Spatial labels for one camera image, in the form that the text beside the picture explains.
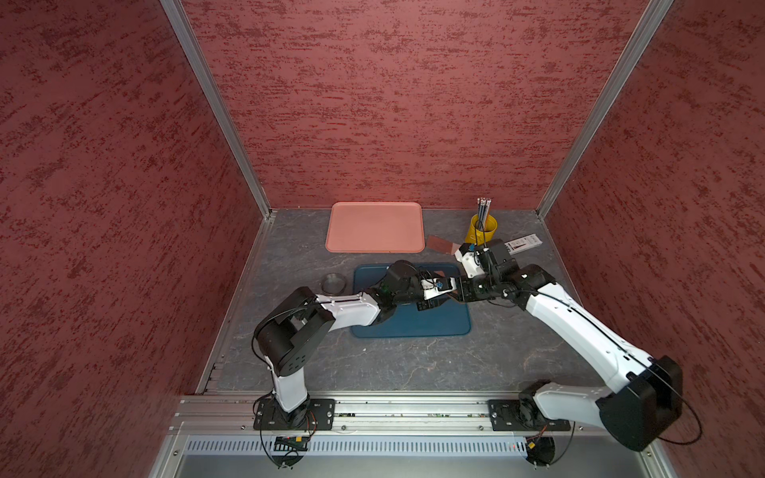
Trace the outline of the teal tray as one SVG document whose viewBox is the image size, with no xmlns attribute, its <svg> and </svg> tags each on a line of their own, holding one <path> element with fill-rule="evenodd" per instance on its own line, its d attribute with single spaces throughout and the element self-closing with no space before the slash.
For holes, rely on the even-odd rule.
<svg viewBox="0 0 765 478">
<path fill-rule="evenodd" d="M 448 263 L 416 264 L 434 275 L 456 277 L 460 275 L 457 265 Z M 388 265 L 362 265 L 354 272 L 353 292 L 362 292 L 374 285 L 386 273 Z M 352 334 L 359 339 L 407 339 L 465 336 L 471 331 L 469 309 L 450 298 L 435 308 L 419 311 L 415 304 L 398 306 L 394 316 L 386 322 L 368 327 L 354 326 Z"/>
</svg>

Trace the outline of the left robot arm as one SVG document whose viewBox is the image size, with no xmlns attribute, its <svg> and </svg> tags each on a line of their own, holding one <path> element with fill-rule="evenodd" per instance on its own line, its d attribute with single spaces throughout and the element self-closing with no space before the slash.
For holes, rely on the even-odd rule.
<svg viewBox="0 0 765 478">
<path fill-rule="evenodd" d="M 304 368 L 330 332 L 382 324 L 400 305 L 418 304 L 438 286 L 414 264 L 388 266 L 374 285 L 354 295 L 330 297 L 300 287 L 256 326 L 251 347 L 272 378 L 272 403 L 288 429 L 310 424 Z"/>
</svg>

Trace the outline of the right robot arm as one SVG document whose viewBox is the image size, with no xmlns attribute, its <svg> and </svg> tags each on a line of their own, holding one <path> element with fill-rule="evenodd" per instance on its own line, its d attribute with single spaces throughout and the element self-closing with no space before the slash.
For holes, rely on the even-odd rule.
<svg viewBox="0 0 765 478">
<path fill-rule="evenodd" d="M 469 278 L 461 288 L 465 298 L 512 302 L 554 331 L 603 381 L 599 388 L 534 382 L 519 394 L 519 412 L 527 425 L 585 423 L 603 428 L 630 450 L 642 451 L 681 417 L 683 371 L 674 360 L 656 360 L 621 338 L 545 269 L 519 267 L 499 239 L 465 243 L 455 256 Z"/>
</svg>

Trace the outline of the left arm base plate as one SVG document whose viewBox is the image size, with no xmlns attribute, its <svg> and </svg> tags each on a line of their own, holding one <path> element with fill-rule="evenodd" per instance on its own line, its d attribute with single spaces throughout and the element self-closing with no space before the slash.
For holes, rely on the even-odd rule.
<svg viewBox="0 0 765 478">
<path fill-rule="evenodd" d="M 336 402 L 330 398 L 309 398 L 295 410 L 286 412 L 279 406 L 276 398 L 266 396 L 253 406 L 253 429 L 306 432 L 331 430 L 335 410 Z"/>
</svg>

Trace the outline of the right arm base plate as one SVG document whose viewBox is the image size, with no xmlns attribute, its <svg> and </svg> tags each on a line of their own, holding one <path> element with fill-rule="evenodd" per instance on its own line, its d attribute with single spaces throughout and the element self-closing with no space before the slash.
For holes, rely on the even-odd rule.
<svg viewBox="0 0 765 478">
<path fill-rule="evenodd" d="M 545 418 L 541 411 L 527 400 L 488 400 L 488 415 L 494 431 L 570 431 L 567 420 Z"/>
</svg>

